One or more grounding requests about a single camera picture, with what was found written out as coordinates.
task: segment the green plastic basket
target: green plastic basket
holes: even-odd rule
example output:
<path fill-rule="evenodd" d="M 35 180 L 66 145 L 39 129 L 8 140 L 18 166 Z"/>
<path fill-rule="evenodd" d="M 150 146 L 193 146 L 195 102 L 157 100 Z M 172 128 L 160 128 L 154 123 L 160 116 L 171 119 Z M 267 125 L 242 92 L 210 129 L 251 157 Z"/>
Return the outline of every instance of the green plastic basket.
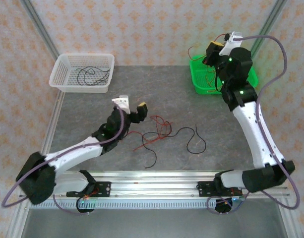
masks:
<path fill-rule="evenodd" d="M 194 84 L 195 90 L 198 94 L 221 94 L 220 92 L 217 92 L 215 88 L 215 73 L 213 72 L 213 68 L 204 65 L 202 63 L 202 59 L 197 61 L 190 60 L 189 64 L 192 83 Z M 253 67 L 251 67 L 249 71 L 248 81 L 254 88 L 258 85 L 258 79 Z M 221 87 L 219 78 L 217 85 L 218 88 Z"/>

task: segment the white plastic basket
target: white plastic basket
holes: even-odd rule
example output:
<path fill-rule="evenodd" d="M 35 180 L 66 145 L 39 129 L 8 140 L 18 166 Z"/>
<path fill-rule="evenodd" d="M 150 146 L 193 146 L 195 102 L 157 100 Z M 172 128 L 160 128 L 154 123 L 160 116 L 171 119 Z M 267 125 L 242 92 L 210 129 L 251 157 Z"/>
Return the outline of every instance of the white plastic basket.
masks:
<path fill-rule="evenodd" d="M 49 85 L 65 93 L 106 93 L 112 78 L 112 54 L 62 54 Z"/>

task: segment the basket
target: basket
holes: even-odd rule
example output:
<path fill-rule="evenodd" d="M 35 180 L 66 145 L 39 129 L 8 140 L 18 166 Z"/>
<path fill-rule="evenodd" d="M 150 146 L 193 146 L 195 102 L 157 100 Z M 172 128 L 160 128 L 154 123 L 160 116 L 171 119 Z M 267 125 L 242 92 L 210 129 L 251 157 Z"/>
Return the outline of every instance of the basket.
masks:
<path fill-rule="evenodd" d="M 62 54 L 49 85 L 65 93 L 106 93 L 112 78 L 112 54 Z"/>
<path fill-rule="evenodd" d="M 189 65 L 190 65 L 192 83 L 195 86 L 196 93 L 201 95 L 221 94 L 221 92 L 217 92 L 215 88 L 216 74 L 213 68 L 204 65 L 201 59 L 197 61 L 190 60 Z M 249 71 L 248 82 L 254 88 L 258 85 L 258 79 L 253 67 L 251 67 Z M 218 78 L 217 86 L 218 89 L 219 87 L 221 87 L 221 81 L 219 78 Z"/>

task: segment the robotic arm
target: robotic arm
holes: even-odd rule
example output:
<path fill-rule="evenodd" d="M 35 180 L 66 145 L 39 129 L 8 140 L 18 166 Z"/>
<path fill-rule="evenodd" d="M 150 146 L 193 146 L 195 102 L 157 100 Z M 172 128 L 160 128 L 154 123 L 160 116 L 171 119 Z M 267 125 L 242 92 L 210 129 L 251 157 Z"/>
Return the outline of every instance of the robotic arm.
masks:
<path fill-rule="evenodd" d="M 147 106 L 141 103 L 137 107 L 137 112 L 129 109 L 128 96 L 120 96 L 112 100 L 119 108 L 114 107 L 113 112 L 108 117 L 107 123 L 102 124 L 99 129 L 84 141 L 64 150 L 41 155 L 39 152 L 33 153 L 23 166 L 16 181 L 37 165 L 49 161 L 38 170 L 34 171 L 21 183 L 20 187 L 25 192 L 32 204 L 39 204 L 49 198 L 52 194 L 69 191 L 77 191 L 80 196 L 93 193 L 96 181 L 87 171 L 80 171 L 75 174 L 63 174 L 73 166 L 88 159 L 103 155 L 112 150 L 122 140 L 131 123 L 140 123 L 147 116 Z M 124 124 L 121 129 L 121 113 L 123 113 Z"/>
<path fill-rule="evenodd" d="M 234 40 L 241 37 L 241 33 L 233 32 L 226 34 L 225 45 L 212 41 L 206 50 L 203 63 L 215 68 L 217 91 L 217 81 L 218 77 L 220 78 L 222 97 L 243 129 L 251 149 L 255 169 L 224 171 L 216 174 L 214 184 L 217 191 L 238 187 L 246 188 L 249 192 L 257 192 L 281 185 L 286 180 L 286 176 L 274 160 L 274 156 L 282 162 L 289 174 L 295 170 L 293 161 L 285 161 L 275 145 L 260 108 L 259 121 L 275 154 L 270 152 L 258 126 L 255 113 L 257 94 L 247 82 L 252 66 L 251 52 L 240 47 L 240 40 Z"/>

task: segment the patterned wallpaper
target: patterned wallpaper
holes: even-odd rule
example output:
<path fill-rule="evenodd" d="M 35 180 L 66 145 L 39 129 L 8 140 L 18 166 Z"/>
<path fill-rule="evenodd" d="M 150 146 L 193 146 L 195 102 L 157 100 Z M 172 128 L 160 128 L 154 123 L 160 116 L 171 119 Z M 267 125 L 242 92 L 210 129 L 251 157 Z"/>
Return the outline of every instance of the patterned wallpaper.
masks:
<path fill-rule="evenodd" d="M 53 65 L 20 1 L 0 1 L 0 238 L 14 213 L 1 209 L 1 201 L 28 156 L 41 149 L 50 120 Z"/>
<path fill-rule="evenodd" d="M 202 54 L 221 33 L 257 34 L 275 0 L 32 2 L 61 53 L 111 53 L 116 65 L 188 65 L 190 46 Z"/>
<path fill-rule="evenodd" d="M 267 90 L 262 110 L 277 146 L 295 163 L 293 179 L 302 200 L 297 213 L 304 233 L 304 0 L 286 3 L 270 35 L 284 45 L 288 71 Z M 265 41 L 254 62 L 262 84 L 283 69 L 282 53 L 270 40 Z"/>

